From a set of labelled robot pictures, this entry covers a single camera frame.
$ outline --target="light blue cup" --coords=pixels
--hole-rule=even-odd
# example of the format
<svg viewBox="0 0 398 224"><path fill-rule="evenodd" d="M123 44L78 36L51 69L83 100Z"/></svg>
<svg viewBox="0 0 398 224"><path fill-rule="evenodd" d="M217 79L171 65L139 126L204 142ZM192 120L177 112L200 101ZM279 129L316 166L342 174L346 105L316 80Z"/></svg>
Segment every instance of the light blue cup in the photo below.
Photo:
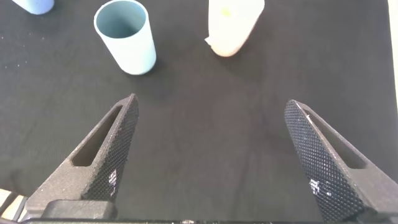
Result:
<svg viewBox="0 0 398 224"><path fill-rule="evenodd" d="M94 27L119 67L128 74L147 73L156 62L148 12L135 0L107 2L94 16Z"/></svg>
<svg viewBox="0 0 398 224"><path fill-rule="evenodd" d="M41 15L49 12L54 6L54 0L12 0L26 11Z"/></svg>

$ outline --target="white container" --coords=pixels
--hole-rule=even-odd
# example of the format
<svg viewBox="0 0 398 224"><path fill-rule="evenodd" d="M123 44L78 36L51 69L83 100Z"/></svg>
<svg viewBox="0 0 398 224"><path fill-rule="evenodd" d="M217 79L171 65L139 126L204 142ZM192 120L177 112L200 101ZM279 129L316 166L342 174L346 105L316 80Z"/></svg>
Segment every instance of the white container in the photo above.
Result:
<svg viewBox="0 0 398 224"><path fill-rule="evenodd" d="M209 37L205 41L222 57L243 46L264 10L264 0L209 0Z"/></svg>

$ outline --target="cup rim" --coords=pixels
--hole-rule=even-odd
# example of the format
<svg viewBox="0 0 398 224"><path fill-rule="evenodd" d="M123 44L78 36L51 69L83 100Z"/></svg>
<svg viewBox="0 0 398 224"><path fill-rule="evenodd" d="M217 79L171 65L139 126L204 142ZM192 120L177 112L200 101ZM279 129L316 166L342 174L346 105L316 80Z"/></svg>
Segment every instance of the cup rim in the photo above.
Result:
<svg viewBox="0 0 398 224"><path fill-rule="evenodd" d="M141 29L139 29L138 32L136 32L135 34L130 35L130 36L128 36L128 37L121 37L121 38L109 37L109 36L103 34L103 33L98 29L98 26L97 26L97 17L98 17L98 14L99 14L106 6L108 6L108 5L112 4L112 3L115 3L115 2L122 2L122 1L125 1L125 2L132 2L132 3L134 3L134 4L137 4L139 7L141 7L141 9L142 9L142 10L144 11L144 13L145 13L145 22L144 22L144 25L141 27ZM136 1L136 0L112 0L112 1L108 1L107 3L103 4L103 5L97 10L97 12L95 13L95 15L94 15L94 28L95 28L95 31L97 32L97 34L99 34L99 35L101 35L101 36L103 36L103 37L106 37L106 38L109 38L109 39L114 39L114 40L122 40L122 39L134 37L135 35L139 34L139 33L143 30L143 28L146 26L146 24L148 23L148 21L149 21L148 11L147 11L147 9L146 9L141 3L139 3L138 1Z"/></svg>

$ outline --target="black table surface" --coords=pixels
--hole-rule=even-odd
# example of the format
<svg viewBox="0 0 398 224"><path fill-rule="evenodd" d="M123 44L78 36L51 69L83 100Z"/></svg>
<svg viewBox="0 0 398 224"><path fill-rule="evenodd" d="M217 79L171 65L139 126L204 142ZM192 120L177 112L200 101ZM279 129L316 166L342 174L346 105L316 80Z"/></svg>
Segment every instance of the black table surface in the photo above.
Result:
<svg viewBox="0 0 398 224"><path fill-rule="evenodd" d="M0 187L30 195L130 93L140 118L121 218L320 220L284 123L289 99L398 181L386 0L266 0L231 58L204 41L208 1L142 0L157 63L139 77L94 30L104 2L56 1L33 16L0 1Z"/></svg>

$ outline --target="plastic cup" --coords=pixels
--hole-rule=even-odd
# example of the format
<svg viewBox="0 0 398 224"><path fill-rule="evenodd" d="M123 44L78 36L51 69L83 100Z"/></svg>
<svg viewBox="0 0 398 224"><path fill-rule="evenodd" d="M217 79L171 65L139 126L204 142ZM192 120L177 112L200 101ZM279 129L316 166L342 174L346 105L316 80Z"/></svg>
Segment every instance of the plastic cup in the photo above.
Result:
<svg viewBox="0 0 398 224"><path fill-rule="evenodd" d="M156 51L146 8L134 0L113 0L96 12L94 27L119 67L130 75L147 73Z"/></svg>
<svg viewBox="0 0 398 224"><path fill-rule="evenodd" d="M209 0L209 37L219 56L230 57L243 46L264 10L264 0Z"/></svg>
<svg viewBox="0 0 398 224"><path fill-rule="evenodd" d="M49 12L54 6L54 0L12 0L18 6L30 12L40 15Z"/></svg>

